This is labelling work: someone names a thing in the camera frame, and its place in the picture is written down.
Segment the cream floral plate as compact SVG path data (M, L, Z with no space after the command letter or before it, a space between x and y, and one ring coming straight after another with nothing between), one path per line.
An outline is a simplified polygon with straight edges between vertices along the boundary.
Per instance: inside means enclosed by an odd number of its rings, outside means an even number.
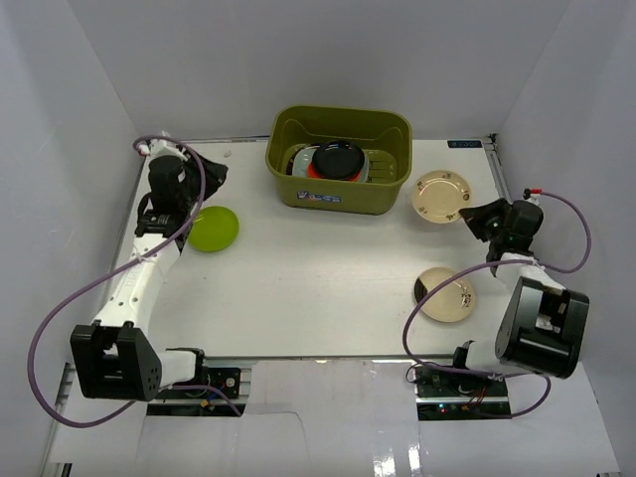
M461 209L470 208L472 190L458 173L434 170L420 176L410 194L411 204L420 217L433 224L458 221Z

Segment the lime green plate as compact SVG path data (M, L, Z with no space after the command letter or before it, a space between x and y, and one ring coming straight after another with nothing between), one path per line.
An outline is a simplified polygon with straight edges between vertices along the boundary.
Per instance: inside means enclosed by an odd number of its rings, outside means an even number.
M216 252L229 247L239 235L239 218L230 209L212 206L197 214L188 244L197 251Z

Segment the cream plate with black mark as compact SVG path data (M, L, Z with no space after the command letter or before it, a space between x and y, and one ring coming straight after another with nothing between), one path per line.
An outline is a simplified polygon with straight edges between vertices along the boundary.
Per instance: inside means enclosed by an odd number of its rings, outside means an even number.
M419 302L426 293L455 273L455 270L441 266L422 272L413 287L415 302ZM456 323L466 319L475 306L476 294L473 286L467 278L462 277L429 298L420 308L420 313L437 322Z

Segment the orange plate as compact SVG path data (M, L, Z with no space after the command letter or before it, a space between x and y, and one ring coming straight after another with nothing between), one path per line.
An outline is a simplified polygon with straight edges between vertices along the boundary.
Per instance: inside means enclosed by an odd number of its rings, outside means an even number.
M308 167L308 177L344 182L357 182L362 177L364 162L345 160L312 161Z

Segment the small black plate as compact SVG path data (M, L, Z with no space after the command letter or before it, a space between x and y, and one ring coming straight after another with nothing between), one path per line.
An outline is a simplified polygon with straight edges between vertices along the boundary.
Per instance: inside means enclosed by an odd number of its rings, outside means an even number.
M311 162L320 160L362 161L364 165L366 161L363 150L356 144L345 140L334 140L321 144L314 152Z

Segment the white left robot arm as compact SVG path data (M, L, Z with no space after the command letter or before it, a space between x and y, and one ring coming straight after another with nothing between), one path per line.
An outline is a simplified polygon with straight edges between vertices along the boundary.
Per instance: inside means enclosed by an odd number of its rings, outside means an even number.
M158 352L147 334L163 282L182 254L191 213L218 191L227 174L227 166L207 159L168 154L150 161L150 190L137 209L133 265L91 323L75 326L71 334L85 397L151 401L171 385L190 397L208 389L210 372L201 350Z

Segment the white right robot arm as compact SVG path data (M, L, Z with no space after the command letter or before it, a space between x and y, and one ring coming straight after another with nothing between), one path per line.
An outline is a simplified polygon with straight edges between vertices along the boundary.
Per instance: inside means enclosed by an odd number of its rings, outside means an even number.
M578 361L589 299L552 279L550 268L531 251L544 220L537 201L499 199L459 214L473 236L489 245L488 268L511 297L493 340L470 340L455 350L450 387L472 396L483 387L484 372L569 377Z

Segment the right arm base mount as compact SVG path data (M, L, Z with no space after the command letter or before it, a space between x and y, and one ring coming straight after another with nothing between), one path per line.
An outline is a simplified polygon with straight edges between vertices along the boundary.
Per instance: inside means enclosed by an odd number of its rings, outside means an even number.
M413 385L419 421L505 419L511 413L505 382L438 372L411 365L405 379Z

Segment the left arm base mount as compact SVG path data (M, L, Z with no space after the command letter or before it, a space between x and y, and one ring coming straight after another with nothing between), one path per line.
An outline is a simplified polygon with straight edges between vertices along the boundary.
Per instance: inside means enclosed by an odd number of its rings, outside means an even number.
M240 368L203 366L199 375L162 391L147 407L148 415L174 417L239 417Z

